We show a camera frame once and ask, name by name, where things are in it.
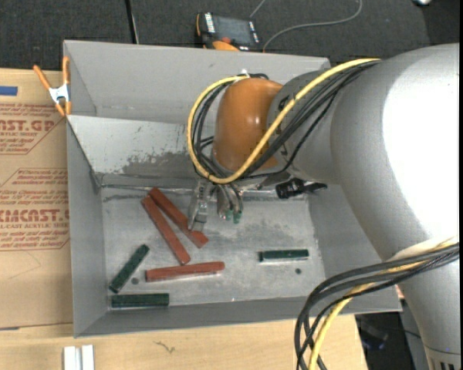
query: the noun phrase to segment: cable bundle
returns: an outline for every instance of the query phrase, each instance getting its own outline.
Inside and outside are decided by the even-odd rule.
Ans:
[[[323,343],[323,339],[333,319],[353,298],[392,287],[395,284],[406,281],[414,275],[445,266],[457,259],[459,259],[459,242],[451,244],[450,241],[447,240],[443,244],[439,244],[434,250],[426,251],[423,254],[357,268],[325,280],[309,295],[297,318],[294,334],[297,370],[299,368],[302,370],[313,370],[316,364],[322,370],[326,369],[326,366],[319,356],[320,346]],[[321,300],[341,291],[345,291],[346,293],[319,311],[316,320],[311,325],[309,314],[312,309]],[[319,328],[316,340],[314,340],[314,333],[323,320],[323,316],[328,311],[330,313]],[[305,333],[303,342],[301,342],[302,329]],[[307,367],[303,356],[308,347],[311,348],[311,355]]]
[[[225,172],[203,153],[203,149],[212,144],[213,137],[210,136],[202,139],[202,128],[204,127],[204,120],[211,108],[211,104],[218,94],[231,83],[248,78],[250,75],[232,76],[215,82],[201,93],[193,105],[188,117],[188,150],[196,171],[202,177],[205,177],[211,182],[217,184],[232,183],[236,180],[268,177],[286,171],[295,159],[296,154],[299,152],[309,134],[326,115],[328,109],[333,104],[333,100],[337,93],[344,86],[353,81],[364,69],[371,67],[378,62],[378,59],[358,59],[343,63],[339,66],[326,70],[302,88],[291,99],[285,100],[286,105],[282,108],[278,116],[267,129],[265,135],[261,138],[256,148],[251,152],[244,164],[229,177],[225,177]],[[288,122],[287,125],[285,125],[285,127],[282,127],[281,134],[279,134],[269,144],[268,149],[257,159],[257,156],[261,153],[264,145],[267,144],[273,133],[285,119],[286,114],[293,109],[299,100],[306,97],[309,93],[311,93],[311,95],[309,96],[310,99],[308,103],[296,112],[295,116]],[[307,121],[307,119],[310,118],[315,111],[318,111],[321,106],[325,107],[311,124],[310,128],[308,128],[302,139],[297,143],[296,148],[294,149],[287,164],[282,167],[281,170],[253,175],[253,173],[260,169],[262,165],[285,144],[292,134],[294,134],[294,132],[297,131],[297,129],[300,128],[300,126],[304,124],[304,122]]]

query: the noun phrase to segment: black stand pole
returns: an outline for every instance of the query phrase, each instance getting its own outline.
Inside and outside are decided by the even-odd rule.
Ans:
[[[130,6],[130,0],[125,1],[125,8],[127,10],[127,19],[130,26],[130,36],[133,44],[139,44],[139,36],[137,35],[136,22],[132,15],[132,7]]]

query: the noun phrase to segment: red rectangular block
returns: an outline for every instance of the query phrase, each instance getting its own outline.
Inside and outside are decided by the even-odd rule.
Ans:
[[[171,201],[157,188],[149,191],[149,195],[160,209],[173,221],[174,224],[191,240],[197,248],[203,247],[209,239],[200,231],[188,230],[187,217],[175,207]]]
[[[180,264],[186,264],[191,261],[191,256],[188,254],[180,240],[178,240],[177,235],[172,231],[170,225],[164,219],[163,214],[159,211],[153,199],[147,196],[141,201],[141,203]]]
[[[224,269],[225,263],[223,262],[207,262],[186,264],[185,266],[154,268],[152,270],[146,270],[146,281],[162,281],[173,278],[216,274]]]

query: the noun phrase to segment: yellow cable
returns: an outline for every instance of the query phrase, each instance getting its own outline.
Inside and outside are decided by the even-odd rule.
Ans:
[[[286,114],[295,106],[296,102],[303,98],[308,92],[310,92],[314,87],[318,86],[322,81],[325,79],[328,79],[331,76],[334,76],[338,72],[342,72],[343,70],[349,69],[351,67],[359,66],[367,62],[373,62],[377,61],[379,59],[357,59],[357,60],[352,60],[350,62],[346,62],[343,64],[340,64],[336,67],[333,67],[332,69],[329,69],[325,71],[323,74],[320,76],[316,77],[313,81],[307,84],[302,90],[300,90],[293,99],[291,99],[288,104],[286,104],[285,108],[278,114],[272,125],[268,128],[266,131],[265,135],[261,138],[259,143],[257,144],[257,147],[252,151],[250,156],[247,158],[247,160],[242,164],[242,166],[236,170],[231,176],[225,177],[225,178],[220,178],[214,175],[211,175],[198,161],[198,158],[195,156],[193,146],[192,146],[192,136],[191,136],[191,131],[192,131],[192,123],[194,121],[194,115],[196,110],[198,109],[199,105],[201,104],[202,100],[206,97],[206,95],[212,91],[213,89],[217,88],[221,84],[232,82],[232,81],[237,81],[240,79],[248,78],[247,76],[234,76],[234,77],[228,77],[225,79],[222,79],[220,81],[215,82],[214,84],[210,85],[201,95],[198,97],[198,99],[195,101],[194,105],[191,108],[191,112],[188,117],[188,124],[187,124],[187,145],[188,145],[188,152],[190,154],[190,157],[192,159],[192,163],[195,165],[196,169],[198,170],[199,173],[201,173],[203,176],[208,178],[211,182],[214,183],[220,183],[220,184],[225,184],[225,183],[231,183],[238,178],[254,163],[255,158],[260,154],[262,148],[264,145],[268,142],[269,138],[272,136],[276,128],[280,125],[280,123],[283,121],[285,118]]]
[[[455,242],[453,240],[451,240],[451,239],[445,240],[442,243],[440,243],[439,245],[437,245],[436,247],[432,248],[431,252],[436,251],[436,250],[441,249],[441,248],[444,248],[444,247],[449,247],[450,245],[453,245],[453,244],[455,244]],[[412,263],[412,264],[406,264],[406,265],[403,265],[403,266],[392,267],[391,269],[381,271],[378,274],[392,274],[392,273],[395,273],[397,271],[403,271],[403,270],[411,269],[411,268],[416,267],[416,266],[418,266],[419,264],[422,264],[422,263],[424,263],[424,262],[419,261],[419,262],[415,262],[415,263]],[[370,288],[373,285],[374,285],[374,283],[358,285],[355,288],[352,288],[348,292],[348,294],[365,291],[366,289]],[[310,354],[309,370],[315,370],[315,368],[316,368],[317,358],[319,357],[319,352],[320,352],[320,349],[321,349],[321,345],[324,342],[324,338],[326,337],[326,333],[329,330],[331,324],[333,323],[334,318],[343,310],[343,308],[348,303],[351,302],[352,299],[353,298],[347,298],[347,299],[341,301],[340,303],[338,303],[337,305],[335,305],[333,307],[333,309],[331,310],[330,314],[324,320],[323,324],[321,325],[321,327],[319,329],[319,333],[317,334],[314,349],[312,350],[312,352]]]

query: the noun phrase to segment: dark green block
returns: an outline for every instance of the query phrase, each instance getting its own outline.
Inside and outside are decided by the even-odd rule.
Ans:
[[[111,297],[112,308],[144,308],[154,306],[168,306],[168,293],[154,294],[118,294]]]
[[[279,250],[259,252],[259,260],[266,261],[302,261],[309,257],[308,250]]]
[[[130,257],[129,261],[123,266],[122,270],[116,275],[116,277],[110,282],[108,288],[113,293],[120,292],[120,289],[129,281],[130,276],[139,267],[140,262],[146,257],[149,252],[149,247],[146,244],[142,244]]]

